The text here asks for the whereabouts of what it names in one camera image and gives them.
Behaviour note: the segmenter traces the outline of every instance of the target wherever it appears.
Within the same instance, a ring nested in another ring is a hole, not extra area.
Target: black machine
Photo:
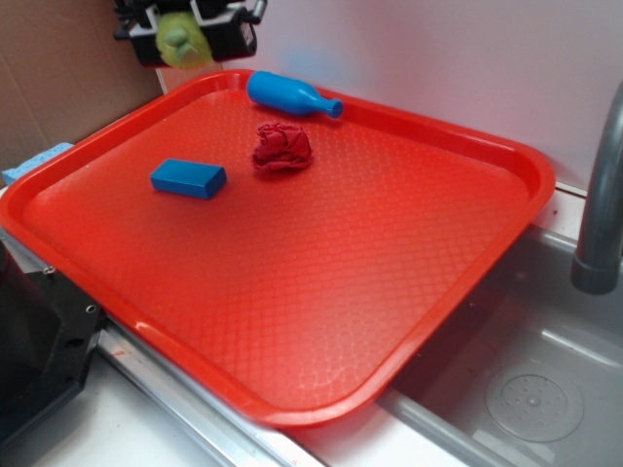
[[[156,47],[158,18],[171,12],[192,12],[215,61],[253,56],[257,51],[254,24],[264,16],[268,0],[257,0],[249,11],[231,0],[115,0],[122,25],[114,36],[130,40],[143,66],[167,66]]]
[[[24,274],[0,242],[0,451],[82,390],[102,318],[62,273]]]

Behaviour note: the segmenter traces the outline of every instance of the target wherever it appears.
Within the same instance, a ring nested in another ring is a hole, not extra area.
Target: blue block
[[[210,199],[223,188],[227,175],[220,165],[167,159],[152,173],[151,180],[162,192]]]

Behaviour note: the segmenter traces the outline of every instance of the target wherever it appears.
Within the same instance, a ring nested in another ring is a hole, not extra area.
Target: blue sponge
[[[7,185],[11,185],[13,182],[19,179],[22,175],[25,175],[30,170],[37,168],[42,163],[47,162],[52,158],[55,158],[60,153],[68,150],[72,146],[73,144],[69,144],[69,143],[57,144],[56,146],[49,149],[48,151],[39,153],[38,155],[22,163],[16,168],[10,168],[8,170],[4,170],[2,172],[2,178],[4,178],[4,181],[6,182]]]
[[[162,192],[210,199],[227,182],[220,165],[167,159],[151,176],[152,185]]]

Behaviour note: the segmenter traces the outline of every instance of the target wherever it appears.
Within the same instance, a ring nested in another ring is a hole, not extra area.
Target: yellow-green object
[[[163,62],[175,68],[197,68],[212,63],[212,50],[190,12],[167,13],[161,17],[156,47]]]

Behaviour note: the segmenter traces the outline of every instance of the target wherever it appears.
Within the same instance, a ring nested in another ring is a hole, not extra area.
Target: sink
[[[623,287],[577,291],[574,247],[531,227],[382,405],[468,465],[620,465]]]

